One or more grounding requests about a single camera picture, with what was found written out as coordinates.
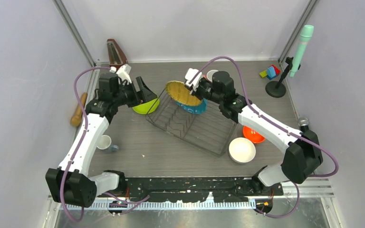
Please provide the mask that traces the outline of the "blue polka dot plate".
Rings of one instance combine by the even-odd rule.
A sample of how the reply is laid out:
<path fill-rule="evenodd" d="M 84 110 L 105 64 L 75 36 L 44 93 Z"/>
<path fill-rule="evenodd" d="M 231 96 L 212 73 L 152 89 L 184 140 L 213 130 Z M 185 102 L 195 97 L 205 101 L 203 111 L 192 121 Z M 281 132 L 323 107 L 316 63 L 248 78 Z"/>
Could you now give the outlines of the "blue polka dot plate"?
<path fill-rule="evenodd" d="M 202 114 L 206 111 L 207 109 L 207 105 L 208 105 L 208 101 L 206 99 L 203 99 L 201 104 L 198 106 L 189 106 L 189 105 L 184 105 L 182 103 L 176 102 L 176 104 L 181 107 L 183 110 L 192 113 L 192 114 Z"/>

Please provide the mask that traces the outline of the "lime green plate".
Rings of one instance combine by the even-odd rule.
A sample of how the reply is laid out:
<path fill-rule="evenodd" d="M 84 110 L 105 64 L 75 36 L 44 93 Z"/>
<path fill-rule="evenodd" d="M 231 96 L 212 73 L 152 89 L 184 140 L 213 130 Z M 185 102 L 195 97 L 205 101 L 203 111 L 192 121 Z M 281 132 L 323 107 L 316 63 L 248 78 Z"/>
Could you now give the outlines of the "lime green plate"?
<path fill-rule="evenodd" d="M 160 104 L 160 99 L 156 98 L 147 103 L 142 103 L 140 105 L 132 107 L 132 109 L 138 114 L 145 115 L 145 114 L 150 114 L 150 113 L 154 112 L 157 109 L 157 107 L 159 106 L 159 104 Z"/>

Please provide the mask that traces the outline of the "yellow woven pattern plate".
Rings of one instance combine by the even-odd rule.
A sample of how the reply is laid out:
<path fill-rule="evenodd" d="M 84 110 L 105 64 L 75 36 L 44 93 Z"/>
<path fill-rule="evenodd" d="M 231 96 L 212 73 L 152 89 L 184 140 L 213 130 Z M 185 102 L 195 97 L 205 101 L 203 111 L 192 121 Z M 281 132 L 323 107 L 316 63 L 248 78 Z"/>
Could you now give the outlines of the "yellow woven pattern plate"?
<path fill-rule="evenodd" d="M 180 81 L 169 81 L 165 85 L 167 94 L 176 102 L 187 106 L 199 106 L 202 100 L 190 94 L 190 90 Z"/>

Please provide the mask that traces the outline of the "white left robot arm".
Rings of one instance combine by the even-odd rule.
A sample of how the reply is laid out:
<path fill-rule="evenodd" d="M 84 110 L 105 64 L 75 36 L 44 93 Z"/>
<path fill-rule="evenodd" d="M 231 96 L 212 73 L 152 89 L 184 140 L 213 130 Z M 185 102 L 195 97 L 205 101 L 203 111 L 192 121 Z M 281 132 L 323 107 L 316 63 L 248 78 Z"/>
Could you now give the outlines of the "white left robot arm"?
<path fill-rule="evenodd" d="M 97 196 L 110 192 L 116 197 L 126 193 L 127 181 L 121 171 L 105 170 L 89 177 L 88 170 L 99 139 L 109 127 L 118 108 L 135 107 L 157 99 L 142 77 L 122 80 L 115 73 L 99 77 L 95 97 L 86 104 L 86 117 L 67 156 L 56 168 L 49 168 L 45 179 L 55 202 L 88 208 Z"/>

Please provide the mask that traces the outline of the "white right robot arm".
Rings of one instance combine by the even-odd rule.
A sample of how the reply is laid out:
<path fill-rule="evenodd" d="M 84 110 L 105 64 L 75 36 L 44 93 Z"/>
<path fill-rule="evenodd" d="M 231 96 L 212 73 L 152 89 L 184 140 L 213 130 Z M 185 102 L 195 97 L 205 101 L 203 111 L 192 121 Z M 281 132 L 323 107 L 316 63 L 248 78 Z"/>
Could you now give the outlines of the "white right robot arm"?
<path fill-rule="evenodd" d="M 217 103 L 225 117 L 255 130 L 284 154 L 280 164 L 265 166 L 253 176 L 255 193 L 264 195 L 272 185 L 284 181 L 301 184 L 322 163 L 321 150 L 316 147 L 318 137 L 313 131 L 301 132 L 261 111 L 236 92 L 228 72 L 216 71 L 209 81 L 197 69 L 190 68 L 184 78 L 190 95 Z"/>

